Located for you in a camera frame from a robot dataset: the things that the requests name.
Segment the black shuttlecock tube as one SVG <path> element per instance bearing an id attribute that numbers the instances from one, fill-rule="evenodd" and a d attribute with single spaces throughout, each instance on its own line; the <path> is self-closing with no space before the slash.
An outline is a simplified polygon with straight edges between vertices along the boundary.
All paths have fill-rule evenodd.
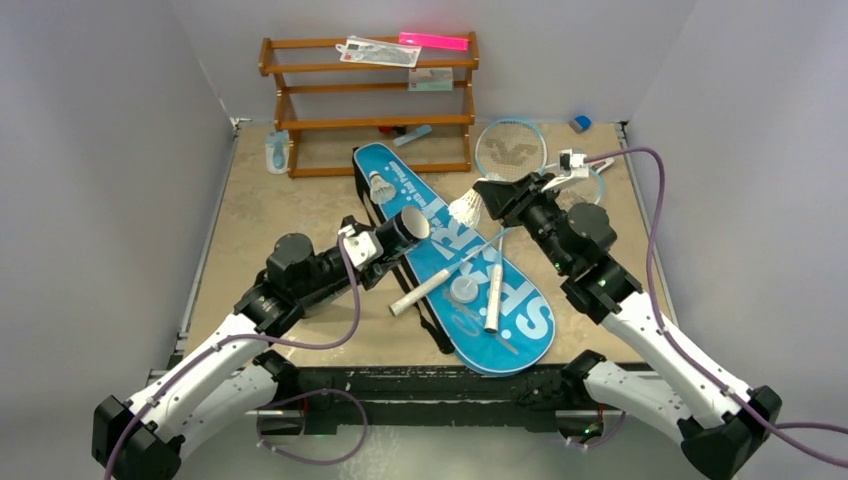
<path id="1" fill-rule="evenodd" d="M 417 207 L 405 206 L 375 230 L 376 238 L 387 257 L 398 257 L 428 239 L 431 224 Z"/>

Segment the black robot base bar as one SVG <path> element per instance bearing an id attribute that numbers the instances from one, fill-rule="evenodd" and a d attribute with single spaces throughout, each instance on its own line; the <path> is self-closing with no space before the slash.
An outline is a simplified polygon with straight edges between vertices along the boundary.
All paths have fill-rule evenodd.
<path id="1" fill-rule="evenodd" d="M 334 435 L 341 426 L 516 427 L 593 440 L 620 425 L 562 377 L 563 365 L 536 365 L 508 377 L 464 366 L 303 367 L 289 371 L 274 401 L 311 392 L 259 415 L 266 435 Z"/>

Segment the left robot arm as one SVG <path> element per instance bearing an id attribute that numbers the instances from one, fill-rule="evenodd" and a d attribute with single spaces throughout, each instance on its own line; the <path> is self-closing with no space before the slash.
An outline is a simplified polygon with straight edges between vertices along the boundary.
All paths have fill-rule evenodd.
<path id="1" fill-rule="evenodd" d="M 95 409 L 92 455 L 107 479 L 172 479 L 189 455 L 248 411 L 304 398 L 294 365 L 273 350 L 300 320 L 346 292 L 376 285 L 417 245 L 394 228 L 342 228 L 317 253 L 304 234 L 281 237 L 254 284 L 219 327 L 127 400 Z"/>

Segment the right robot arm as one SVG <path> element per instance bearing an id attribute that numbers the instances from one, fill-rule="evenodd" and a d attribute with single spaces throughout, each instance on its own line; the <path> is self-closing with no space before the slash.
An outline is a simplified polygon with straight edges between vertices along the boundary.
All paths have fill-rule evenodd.
<path id="1" fill-rule="evenodd" d="M 594 352 L 563 371 L 561 392 L 576 407 L 592 400 L 620 407 L 678 443 L 709 479 L 731 479 L 768 439 L 759 417 L 774 419 L 782 400 L 753 388 L 712 360 L 676 325 L 655 312 L 639 281 L 609 253 L 617 234 L 605 209 L 559 207 L 551 174 L 516 182 L 480 179 L 473 189 L 489 216 L 523 227 L 553 264 L 568 302 L 635 350 L 658 374 L 630 379 Z"/>

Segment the far blue badminton racket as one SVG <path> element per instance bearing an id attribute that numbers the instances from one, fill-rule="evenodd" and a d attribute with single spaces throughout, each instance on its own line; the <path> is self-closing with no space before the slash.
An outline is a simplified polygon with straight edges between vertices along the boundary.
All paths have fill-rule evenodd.
<path id="1" fill-rule="evenodd" d="M 547 162 L 547 145 L 540 130 L 530 122 L 507 118 L 490 123 L 479 135 L 475 160 L 485 176 L 495 172 L 505 181 L 516 181 L 530 171 L 540 170 Z M 499 331 L 503 286 L 503 240 L 494 244 L 496 257 L 491 272 L 484 331 Z"/>

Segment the pink and white clip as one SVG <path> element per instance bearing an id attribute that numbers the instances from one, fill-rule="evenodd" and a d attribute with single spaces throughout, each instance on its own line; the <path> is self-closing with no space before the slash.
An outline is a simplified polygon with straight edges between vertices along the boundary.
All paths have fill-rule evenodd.
<path id="1" fill-rule="evenodd" d="M 590 165 L 590 168 L 598 175 L 614 165 L 616 158 L 606 158 Z"/>

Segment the blue and grey eraser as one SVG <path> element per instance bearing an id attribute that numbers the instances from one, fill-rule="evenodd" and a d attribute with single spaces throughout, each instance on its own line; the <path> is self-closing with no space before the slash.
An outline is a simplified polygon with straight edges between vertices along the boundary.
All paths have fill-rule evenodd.
<path id="1" fill-rule="evenodd" d="M 569 126 L 575 133 L 582 134 L 591 128 L 592 120 L 585 115 L 575 116 L 569 121 Z"/>

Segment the blue racket bag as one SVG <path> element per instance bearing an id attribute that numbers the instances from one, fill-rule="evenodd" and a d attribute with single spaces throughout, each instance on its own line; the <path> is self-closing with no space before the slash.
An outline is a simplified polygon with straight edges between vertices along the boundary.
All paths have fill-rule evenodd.
<path id="1" fill-rule="evenodd" d="M 473 228 L 454 220 L 448 202 L 425 182 L 388 146 L 370 143 L 352 153 L 357 194 L 371 222 L 381 224 L 405 206 L 419 208 L 431 224 L 431 235 L 408 251 L 394 269 L 404 294 L 436 272 L 460 260 L 486 238 Z M 396 196 L 378 205 L 369 198 L 368 176 L 379 172 L 396 188 Z M 435 339 L 448 343 L 456 356 L 472 370 L 490 376 L 517 374 L 541 360 L 555 339 L 555 316 L 537 286 L 503 256 L 504 276 L 499 331 L 484 331 L 491 272 L 496 257 L 495 243 L 462 264 L 441 286 L 409 309 L 427 326 L 435 328 Z M 461 304 L 449 294 L 451 281 L 470 276 L 479 285 L 479 295 Z"/>

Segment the red and black small object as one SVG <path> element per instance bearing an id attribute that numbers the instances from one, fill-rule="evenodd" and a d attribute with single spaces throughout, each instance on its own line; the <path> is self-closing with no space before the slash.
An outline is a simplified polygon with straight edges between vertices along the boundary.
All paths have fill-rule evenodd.
<path id="1" fill-rule="evenodd" d="M 381 134 L 398 136 L 406 135 L 408 131 L 408 128 L 405 125 L 384 125 L 378 126 L 377 129 Z"/>

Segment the wooden three-tier shelf rack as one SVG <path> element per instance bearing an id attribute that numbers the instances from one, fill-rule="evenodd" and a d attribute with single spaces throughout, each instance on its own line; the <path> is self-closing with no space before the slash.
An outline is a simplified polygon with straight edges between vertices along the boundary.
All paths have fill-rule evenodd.
<path id="1" fill-rule="evenodd" d="M 463 159 L 453 163 L 415 164 L 412 170 L 416 173 L 453 173 L 469 172 L 472 169 L 473 152 L 470 146 L 470 127 L 475 124 L 476 111 L 473 94 L 473 74 L 479 68 L 479 42 L 474 31 L 460 36 L 469 42 L 468 56 L 461 59 L 423 60 L 419 65 L 423 68 L 459 68 L 465 71 L 462 80 L 453 82 L 453 86 L 463 92 L 462 112 L 459 114 L 443 115 L 405 115 L 383 117 L 331 118 L 324 120 L 302 120 L 297 117 L 292 97 L 300 94 L 347 94 L 368 92 L 403 91 L 407 88 L 405 82 L 369 82 L 351 84 L 321 84 L 290 86 L 285 81 L 287 74 L 328 73 L 328 72 L 357 72 L 381 70 L 381 65 L 354 64 L 337 62 L 286 64 L 277 61 L 276 52 L 279 50 L 320 49 L 330 48 L 340 43 L 336 38 L 309 38 L 274 40 L 264 38 L 258 56 L 258 71 L 263 77 L 272 77 L 276 85 L 276 106 L 273 125 L 278 131 L 289 133 L 288 176 L 296 178 L 342 177 L 352 176 L 351 167 L 315 167 L 307 168 L 298 165 L 301 136 L 304 131 L 351 129 L 371 127 L 398 126 L 457 126 L 461 131 Z"/>

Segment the small white box on shelf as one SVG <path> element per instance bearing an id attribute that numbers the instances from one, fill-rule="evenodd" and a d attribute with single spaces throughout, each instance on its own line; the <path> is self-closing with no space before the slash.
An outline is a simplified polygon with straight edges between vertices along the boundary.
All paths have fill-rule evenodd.
<path id="1" fill-rule="evenodd" d="M 440 92 L 454 89 L 453 69 L 413 68 L 409 70 L 407 90 L 411 92 Z"/>

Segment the light blue packaged tool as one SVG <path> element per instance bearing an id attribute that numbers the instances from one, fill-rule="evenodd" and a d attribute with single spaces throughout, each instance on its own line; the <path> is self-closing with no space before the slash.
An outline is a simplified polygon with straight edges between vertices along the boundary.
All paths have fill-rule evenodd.
<path id="1" fill-rule="evenodd" d="M 290 137 L 287 130 L 273 131 L 265 137 L 266 169 L 274 175 L 288 172 Z"/>

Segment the pink fluorescent ruler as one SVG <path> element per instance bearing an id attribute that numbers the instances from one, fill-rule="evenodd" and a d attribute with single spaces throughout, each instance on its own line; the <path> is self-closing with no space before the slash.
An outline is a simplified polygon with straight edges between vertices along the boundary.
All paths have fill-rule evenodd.
<path id="1" fill-rule="evenodd" d="M 400 32 L 398 42 L 403 45 L 450 51 L 467 51 L 470 41 L 466 37 L 444 36 L 416 32 Z"/>

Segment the clear packaged item on shelf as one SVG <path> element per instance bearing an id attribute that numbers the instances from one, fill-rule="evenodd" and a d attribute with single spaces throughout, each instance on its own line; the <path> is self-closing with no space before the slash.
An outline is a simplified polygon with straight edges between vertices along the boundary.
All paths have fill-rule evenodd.
<path id="1" fill-rule="evenodd" d="M 422 50 L 419 46 L 357 36 L 348 36 L 344 43 L 336 44 L 335 49 L 342 62 L 400 68 L 415 68 Z"/>

